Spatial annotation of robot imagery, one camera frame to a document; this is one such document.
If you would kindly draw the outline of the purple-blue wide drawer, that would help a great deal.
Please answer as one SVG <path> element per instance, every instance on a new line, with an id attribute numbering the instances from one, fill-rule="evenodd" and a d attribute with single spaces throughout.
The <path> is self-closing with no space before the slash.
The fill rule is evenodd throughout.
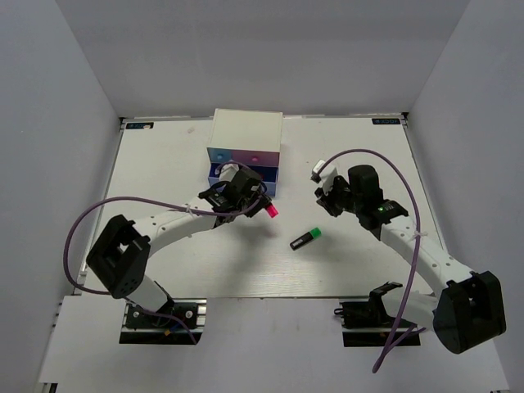
<path id="1" fill-rule="evenodd" d="M 214 185 L 219 181 L 219 174 L 217 173 L 219 166 L 221 166 L 220 163 L 212 163 L 210 165 L 210 171 L 208 173 L 209 185 Z M 249 165 L 249 168 L 254 170 L 262 178 L 267 187 L 267 193 L 271 197 L 275 197 L 277 192 L 278 167 Z"/>

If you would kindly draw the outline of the pink cap highlighter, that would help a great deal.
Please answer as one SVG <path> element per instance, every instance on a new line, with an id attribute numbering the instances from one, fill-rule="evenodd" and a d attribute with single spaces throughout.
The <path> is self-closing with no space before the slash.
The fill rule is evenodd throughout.
<path id="1" fill-rule="evenodd" d="M 273 204 L 272 199 L 267 195 L 264 195 L 263 208 L 271 219 L 275 218 L 279 214 L 277 208 Z"/>

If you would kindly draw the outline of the pink drawer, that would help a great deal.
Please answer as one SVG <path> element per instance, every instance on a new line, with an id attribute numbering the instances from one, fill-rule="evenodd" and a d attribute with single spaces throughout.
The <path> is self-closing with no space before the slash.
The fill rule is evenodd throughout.
<path id="1" fill-rule="evenodd" d="M 248 151 L 233 150 L 232 160 L 245 165 L 278 167 L 280 153 L 278 151 Z"/>

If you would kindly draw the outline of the green cap highlighter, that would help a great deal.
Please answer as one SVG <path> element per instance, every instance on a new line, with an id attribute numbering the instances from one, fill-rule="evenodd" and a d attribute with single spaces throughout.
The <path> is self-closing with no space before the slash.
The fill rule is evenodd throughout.
<path id="1" fill-rule="evenodd" d="M 311 243 L 312 241 L 314 241 L 315 239 L 317 239 L 321 235 L 322 235 L 322 232 L 321 232 L 321 230 L 319 228 L 313 228 L 313 229 L 309 230 L 307 233 L 301 235 L 300 237 L 298 237 L 297 239 L 292 241 L 290 243 L 290 248 L 293 251 L 296 251 L 296 250 L 300 249 L 301 247 Z"/>

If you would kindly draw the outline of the light blue small drawer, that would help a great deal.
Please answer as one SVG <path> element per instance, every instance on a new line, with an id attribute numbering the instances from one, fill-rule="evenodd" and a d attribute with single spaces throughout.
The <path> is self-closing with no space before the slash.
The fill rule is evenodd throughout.
<path id="1" fill-rule="evenodd" d="M 208 147 L 207 148 L 210 163 L 224 163 L 230 161 L 232 157 L 232 151 L 229 149 Z"/>

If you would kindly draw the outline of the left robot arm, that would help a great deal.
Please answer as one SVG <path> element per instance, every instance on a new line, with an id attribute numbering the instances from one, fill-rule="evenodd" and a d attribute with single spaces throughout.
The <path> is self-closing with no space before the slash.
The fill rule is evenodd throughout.
<path id="1" fill-rule="evenodd" d="M 240 168 L 185 206 L 170 207 L 143 219 L 112 217 L 88 253 L 87 265 L 113 298 L 133 302 L 145 310 L 154 326 L 163 327 L 173 317 L 174 301 L 147 277 L 150 257 L 186 237 L 262 210 L 272 218 L 278 214 L 261 177 L 249 168 Z"/>

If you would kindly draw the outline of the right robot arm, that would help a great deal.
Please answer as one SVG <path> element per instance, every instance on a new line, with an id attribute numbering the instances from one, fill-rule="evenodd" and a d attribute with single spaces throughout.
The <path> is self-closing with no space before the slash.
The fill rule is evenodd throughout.
<path id="1" fill-rule="evenodd" d="M 505 333 L 498 278 L 489 271 L 474 272 L 417 231 L 408 211 L 383 196 L 371 165 L 354 166 L 343 177 L 333 165 L 320 160 L 312 170 L 312 179 L 318 184 L 314 195 L 320 206 L 333 217 L 345 212 L 355 215 L 362 228 L 415 264 L 431 288 L 429 294 L 411 292 L 402 307 L 403 285 L 387 282 L 371 290 L 361 307 L 336 309 L 346 328 L 389 327 L 402 313 L 404 321 L 433 331 L 454 354 Z"/>

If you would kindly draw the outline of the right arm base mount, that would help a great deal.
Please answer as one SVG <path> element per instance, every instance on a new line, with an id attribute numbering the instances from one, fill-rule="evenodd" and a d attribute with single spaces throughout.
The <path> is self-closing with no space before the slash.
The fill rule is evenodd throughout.
<path id="1" fill-rule="evenodd" d="M 386 344 L 394 318 L 380 322 L 372 316 L 368 301 L 353 299 L 342 301 L 333 310 L 341 322 L 342 340 L 345 348 L 373 348 Z"/>

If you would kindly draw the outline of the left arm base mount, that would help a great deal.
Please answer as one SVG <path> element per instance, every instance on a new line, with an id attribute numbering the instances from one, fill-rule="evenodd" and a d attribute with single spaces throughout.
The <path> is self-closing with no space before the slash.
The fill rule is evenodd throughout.
<path id="1" fill-rule="evenodd" d="M 206 322 L 207 300 L 175 300 L 166 317 L 144 314 L 128 302 L 124 309 L 119 343 L 122 345 L 194 346 Z"/>

